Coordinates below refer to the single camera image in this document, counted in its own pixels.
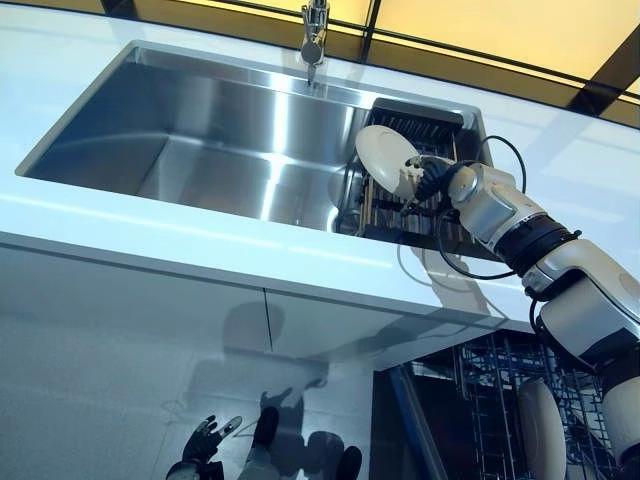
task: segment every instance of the sink basin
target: sink basin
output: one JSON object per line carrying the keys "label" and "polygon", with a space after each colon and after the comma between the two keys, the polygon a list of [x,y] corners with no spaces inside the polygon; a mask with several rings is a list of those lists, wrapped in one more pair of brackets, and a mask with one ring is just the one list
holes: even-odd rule
{"label": "sink basin", "polygon": [[471,107],[297,74],[133,42],[16,173],[331,230],[376,99],[457,112],[482,133]]}

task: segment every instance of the faucet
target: faucet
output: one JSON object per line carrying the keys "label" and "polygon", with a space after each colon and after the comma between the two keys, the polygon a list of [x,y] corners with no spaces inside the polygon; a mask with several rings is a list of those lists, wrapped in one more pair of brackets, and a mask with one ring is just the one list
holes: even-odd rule
{"label": "faucet", "polygon": [[316,66],[324,59],[324,43],[329,21],[327,0],[309,0],[308,5],[302,5],[302,20],[304,40],[300,53],[302,60],[307,64],[307,82],[311,85],[316,76]]}

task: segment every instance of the plate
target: plate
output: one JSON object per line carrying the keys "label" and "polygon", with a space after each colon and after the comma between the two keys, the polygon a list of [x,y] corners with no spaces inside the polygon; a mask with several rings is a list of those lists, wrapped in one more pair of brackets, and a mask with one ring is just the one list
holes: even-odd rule
{"label": "plate", "polygon": [[382,188],[406,200],[413,199],[422,169],[405,165],[418,155],[409,140],[391,128],[370,125],[358,132],[356,151],[364,168]]}
{"label": "plate", "polygon": [[558,480],[567,470],[562,419],[553,395],[541,379],[527,380],[518,392],[527,465],[536,480]]}

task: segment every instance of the dish drying rack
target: dish drying rack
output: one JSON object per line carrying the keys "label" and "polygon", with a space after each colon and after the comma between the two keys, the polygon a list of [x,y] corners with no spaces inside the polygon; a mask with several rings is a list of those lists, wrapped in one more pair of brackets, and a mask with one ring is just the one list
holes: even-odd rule
{"label": "dish drying rack", "polygon": [[[612,480],[616,474],[602,416],[598,378],[562,365],[529,334],[500,331],[452,347],[457,395],[470,406],[478,480],[534,480],[527,471],[517,392],[541,378],[558,405],[567,447],[565,480]],[[411,362],[426,376],[429,357]]]}
{"label": "dish drying rack", "polygon": [[[479,133],[464,128],[462,115],[432,107],[380,98],[375,101],[367,124],[397,131],[422,155],[468,160],[480,148]],[[487,149],[482,150],[480,161],[491,164]],[[441,200],[442,195],[438,194],[401,216],[405,200],[382,188],[356,155],[344,171],[334,231],[435,250],[434,225]],[[445,219],[442,232],[445,251],[500,261],[459,224]]]}

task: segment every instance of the white countertop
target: white countertop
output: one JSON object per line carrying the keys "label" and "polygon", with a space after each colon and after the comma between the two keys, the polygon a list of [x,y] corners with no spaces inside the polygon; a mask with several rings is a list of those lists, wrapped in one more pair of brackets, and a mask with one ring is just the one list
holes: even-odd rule
{"label": "white countertop", "polygon": [[[445,306],[527,328],[518,279],[461,279],[434,252],[15,175],[27,153],[131,40],[297,68],[297,52],[178,28],[0,5],[0,241],[154,266],[406,312]],[[528,101],[327,59],[322,75],[477,106],[487,134],[510,139],[528,193],[569,229],[640,276],[640,132]],[[494,164],[518,178],[510,152]],[[465,259],[474,273],[504,266]]]}

